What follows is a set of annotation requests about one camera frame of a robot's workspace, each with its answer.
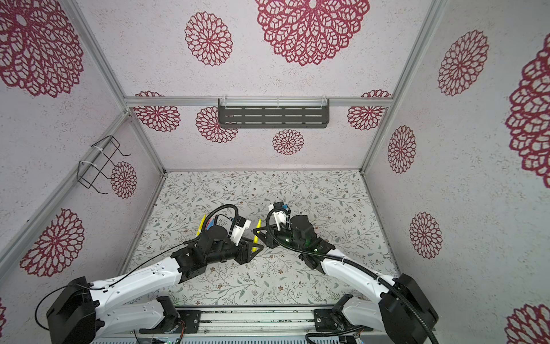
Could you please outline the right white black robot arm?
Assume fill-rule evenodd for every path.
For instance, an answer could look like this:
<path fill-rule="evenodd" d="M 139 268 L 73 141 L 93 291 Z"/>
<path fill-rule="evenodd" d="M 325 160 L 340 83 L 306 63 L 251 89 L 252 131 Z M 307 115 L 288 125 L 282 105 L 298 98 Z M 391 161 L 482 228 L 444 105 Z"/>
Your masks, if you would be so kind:
<path fill-rule="evenodd" d="M 277 217 L 253 230 L 270 248 L 295 252 L 309 269 L 333 277 L 362 294 L 342 296 L 329 310 L 316 313 L 316 331 L 306 336 L 342 336 L 379 331 L 393 343 L 437 343 L 434 328 L 439 316 L 415 280 L 406 274 L 384 275 L 362 266 L 322 239 L 305 215 Z"/>

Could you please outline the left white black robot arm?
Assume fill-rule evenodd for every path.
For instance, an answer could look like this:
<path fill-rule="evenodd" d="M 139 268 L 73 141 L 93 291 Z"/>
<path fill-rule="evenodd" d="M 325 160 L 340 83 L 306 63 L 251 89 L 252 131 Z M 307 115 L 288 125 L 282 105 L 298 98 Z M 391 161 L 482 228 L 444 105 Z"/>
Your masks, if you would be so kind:
<path fill-rule="evenodd" d="M 207 266 L 252 261 L 263 246 L 248 238 L 234 243 L 222 226 L 212 226 L 170 256 L 127 275 L 88 282 L 79 277 L 61 289 L 47 311 L 52 343 L 91 343 L 95 339 L 135 331 L 168 333 L 182 323 L 168 296 L 135 304 L 133 301 L 163 288 L 189 281 Z"/>

